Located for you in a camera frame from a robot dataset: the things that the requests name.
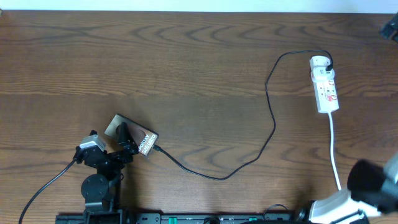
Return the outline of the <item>white power strip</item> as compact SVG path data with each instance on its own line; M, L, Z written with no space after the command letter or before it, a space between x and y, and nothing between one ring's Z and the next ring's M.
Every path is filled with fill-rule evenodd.
M311 71L319 113L332 113L340 108L334 77L334 70L326 71L326 67L315 67Z

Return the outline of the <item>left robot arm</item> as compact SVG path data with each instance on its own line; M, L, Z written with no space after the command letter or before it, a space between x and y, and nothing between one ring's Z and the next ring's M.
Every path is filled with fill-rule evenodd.
M122 170L133 161L139 153L125 122L116 128L117 144L120 151L108 153L104 141L92 131L83 138L73 156L76 163L96 169L96 173L88 176L81 185L81 194L85 198L85 223L131 223L127 209L121 208Z

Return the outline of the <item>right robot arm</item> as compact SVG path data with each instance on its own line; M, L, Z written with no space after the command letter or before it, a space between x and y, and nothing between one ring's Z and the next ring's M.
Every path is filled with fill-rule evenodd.
M317 110L327 114L330 123L330 162L337 192L323 200L312 202L298 219L309 223L368 223L369 217L397 211L397 155L381 167L359 160L349 173L347 188L343 188L335 161L335 131L332 112L339 109L335 86L335 71L331 57L310 59Z

